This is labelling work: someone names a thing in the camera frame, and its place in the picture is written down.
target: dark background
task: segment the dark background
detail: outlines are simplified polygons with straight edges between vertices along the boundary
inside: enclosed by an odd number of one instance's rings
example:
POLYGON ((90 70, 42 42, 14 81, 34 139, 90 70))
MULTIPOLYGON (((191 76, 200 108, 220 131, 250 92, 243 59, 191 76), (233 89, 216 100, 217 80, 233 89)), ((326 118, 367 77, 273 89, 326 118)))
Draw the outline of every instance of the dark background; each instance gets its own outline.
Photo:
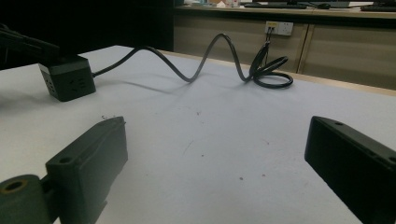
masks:
MULTIPOLYGON (((2 0, 0 22, 58 45, 63 56, 114 45, 173 50, 173 7, 174 0, 2 0)), ((30 63, 37 59, 9 51, 0 69, 30 63)))

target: power strip socket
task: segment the power strip socket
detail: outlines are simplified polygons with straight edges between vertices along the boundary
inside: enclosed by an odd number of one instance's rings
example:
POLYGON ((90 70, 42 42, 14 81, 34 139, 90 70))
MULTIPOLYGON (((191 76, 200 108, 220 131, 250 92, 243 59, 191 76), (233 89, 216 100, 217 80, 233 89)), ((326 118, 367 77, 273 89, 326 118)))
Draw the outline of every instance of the power strip socket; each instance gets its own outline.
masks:
POLYGON ((271 32, 272 35, 291 35, 293 31, 293 22, 285 22, 285 21, 267 21, 265 23, 266 34, 269 33, 269 29, 273 28, 271 32))
POLYGON ((38 65, 49 94, 61 102, 96 92, 87 59, 74 55, 38 65))

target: table surface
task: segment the table surface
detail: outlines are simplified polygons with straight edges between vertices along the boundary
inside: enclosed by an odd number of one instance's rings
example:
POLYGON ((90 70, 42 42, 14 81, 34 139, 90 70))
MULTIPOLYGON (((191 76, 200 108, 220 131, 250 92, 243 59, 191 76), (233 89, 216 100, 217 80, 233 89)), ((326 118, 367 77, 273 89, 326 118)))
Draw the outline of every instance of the table surface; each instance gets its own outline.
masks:
MULTIPOLYGON (((97 71, 129 50, 82 56, 97 71)), ((188 75, 199 63, 168 58, 188 75)), ((97 223, 360 223, 304 161, 309 122, 336 119, 396 148, 394 96, 298 79, 269 90, 227 63, 208 62, 187 84, 139 52, 97 77, 96 93, 66 103, 36 64, 0 78, 2 181, 43 177, 45 162, 92 125, 124 116, 129 160, 97 223)))

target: wall outlet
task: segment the wall outlet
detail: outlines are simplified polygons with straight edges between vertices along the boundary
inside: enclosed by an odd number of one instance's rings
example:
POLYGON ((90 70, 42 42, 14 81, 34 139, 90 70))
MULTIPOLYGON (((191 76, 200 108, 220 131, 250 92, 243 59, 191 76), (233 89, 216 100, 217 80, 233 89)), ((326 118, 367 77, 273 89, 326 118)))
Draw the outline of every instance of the wall outlet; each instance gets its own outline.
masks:
POLYGON ((291 35, 293 23, 284 21, 267 21, 265 23, 264 32, 268 34, 270 29, 273 29, 271 32, 272 35, 291 35))
POLYGON ((293 31, 293 23, 292 22, 279 22, 277 27, 277 33, 279 35, 291 35, 291 31, 293 31))

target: mounting hole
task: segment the mounting hole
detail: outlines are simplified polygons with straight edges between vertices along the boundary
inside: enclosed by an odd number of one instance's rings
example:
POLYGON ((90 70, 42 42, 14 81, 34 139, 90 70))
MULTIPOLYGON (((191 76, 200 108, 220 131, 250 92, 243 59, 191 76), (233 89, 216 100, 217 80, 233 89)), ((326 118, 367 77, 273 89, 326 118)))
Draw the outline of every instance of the mounting hole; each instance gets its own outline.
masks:
POLYGON ((6 186, 6 191, 12 191, 12 190, 18 189, 22 185, 23 185, 23 183, 21 181, 10 183, 9 185, 6 186))
POLYGON ((12 193, 15 191, 18 191, 20 189, 23 189, 27 184, 27 180, 20 179, 20 180, 15 180, 9 184, 6 185, 5 188, 1 189, 2 193, 12 193))
POLYGON ((68 163, 68 162, 70 162, 71 160, 72 160, 71 158, 66 157, 66 158, 60 159, 59 162, 60 162, 60 163, 68 163))

